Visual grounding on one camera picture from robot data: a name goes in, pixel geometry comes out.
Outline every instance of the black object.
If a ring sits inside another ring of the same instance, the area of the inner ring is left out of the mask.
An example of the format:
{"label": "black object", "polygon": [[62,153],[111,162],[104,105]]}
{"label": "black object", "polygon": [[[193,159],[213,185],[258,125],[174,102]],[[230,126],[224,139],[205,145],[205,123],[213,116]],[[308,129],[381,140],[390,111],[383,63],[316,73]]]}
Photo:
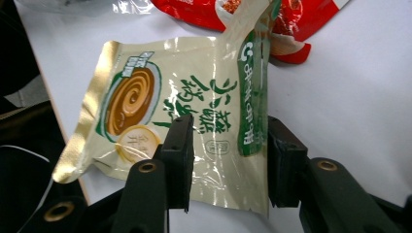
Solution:
{"label": "black object", "polygon": [[269,117],[269,195],[277,207],[296,207],[307,233],[412,232],[411,199],[404,208],[365,192],[345,167],[312,158],[277,118]]}
{"label": "black object", "polygon": [[[50,101],[0,116],[0,232],[17,232],[34,213],[64,147]],[[71,195],[83,195],[79,182],[53,183],[44,203]]]}
{"label": "black object", "polygon": [[14,0],[0,0],[0,31],[0,96],[3,97],[23,88],[40,71]]}
{"label": "black object", "polygon": [[18,109],[18,107],[15,104],[10,102],[5,97],[0,97],[0,115],[3,115],[16,109]]}
{"label": "black object", "polygon": [[191,115],[175,119],[154,158],[134,164],[121,190],[89,207],[84,197],[60,198],[37,211],[21,232],[168,232],[168,210],[189,209],[192,126]]}

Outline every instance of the food package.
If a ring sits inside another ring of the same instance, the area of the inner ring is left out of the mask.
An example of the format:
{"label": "food package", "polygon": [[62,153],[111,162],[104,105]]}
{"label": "food package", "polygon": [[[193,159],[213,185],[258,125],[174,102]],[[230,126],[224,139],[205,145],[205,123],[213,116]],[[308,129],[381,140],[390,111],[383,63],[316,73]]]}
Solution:
{"label": "food package", "polygon": [[69,183],[95,165],[126,180],[172,120],[191,114],[190,199],[267,214],[267,64],[280,0],[244,2],[219,37],[107,42],[53,179]]}
{"label": "food package", "polygon": [[[349,0],[282,0],[272,29],[271,55],[300,64],[312,46],[305,40],[327,23]],[[152,0],[168,15],[187,23],[224,31],[242,0]]]}

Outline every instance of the white surface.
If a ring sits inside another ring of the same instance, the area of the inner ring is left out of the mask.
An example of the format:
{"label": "white surface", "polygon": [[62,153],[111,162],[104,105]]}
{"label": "white surface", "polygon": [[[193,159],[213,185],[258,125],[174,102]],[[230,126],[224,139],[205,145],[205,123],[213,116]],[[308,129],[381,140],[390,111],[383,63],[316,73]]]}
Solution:
{"label": "white surface", "polygon": [[[207,31],[153,10],[150,15],[74,17],[17,4],[66,139],[103,43],[147,43]],[[366,191],[402,206],[412,193],[412,1],[351,0],[308,42],[306,63],[269,67],[269,114],[309,149],[342,163]],[[91,169],[95,202],[123,182]],[[171,232],[302,232],[298,209],[269,219],[192,202],[172,212]]]}

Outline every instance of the transparent plastic packaging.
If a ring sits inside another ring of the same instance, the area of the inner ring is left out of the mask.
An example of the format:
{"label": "transparent plastic packaging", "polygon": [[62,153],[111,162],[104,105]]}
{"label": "transparent plastic packaging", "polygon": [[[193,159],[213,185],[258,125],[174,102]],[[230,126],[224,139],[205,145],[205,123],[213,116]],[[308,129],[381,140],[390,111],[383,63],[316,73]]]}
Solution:
{"label": "transparent plastic packaging", "polygon": [[244,1],[219,37],[107,42],[54,180],[72,182],[90,165],[126,180],[172,120],[191,114],[190,199],[267,215],[269,28],[280,0]]}
{"label": "transparent plastic packaging", "polygon": [[16,0],[39,12],[97,17],[108,12],[115,14],[149,14],[154,7],[150,0]]}

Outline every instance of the red plastic bag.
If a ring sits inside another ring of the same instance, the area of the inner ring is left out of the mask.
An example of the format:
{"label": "red plastic bag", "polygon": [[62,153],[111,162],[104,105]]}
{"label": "red plastic bag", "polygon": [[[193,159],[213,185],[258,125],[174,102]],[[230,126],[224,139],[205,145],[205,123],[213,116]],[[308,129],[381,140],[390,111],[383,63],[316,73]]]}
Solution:
{"label": "red plastic bag", "polygon": [[[349,0],[282,0],[273,27],[272,56],[293,64],[303,63],[311,45],[304,43]],[[152,0],[161,11],[197,26],[224,31],[241,0]]]}

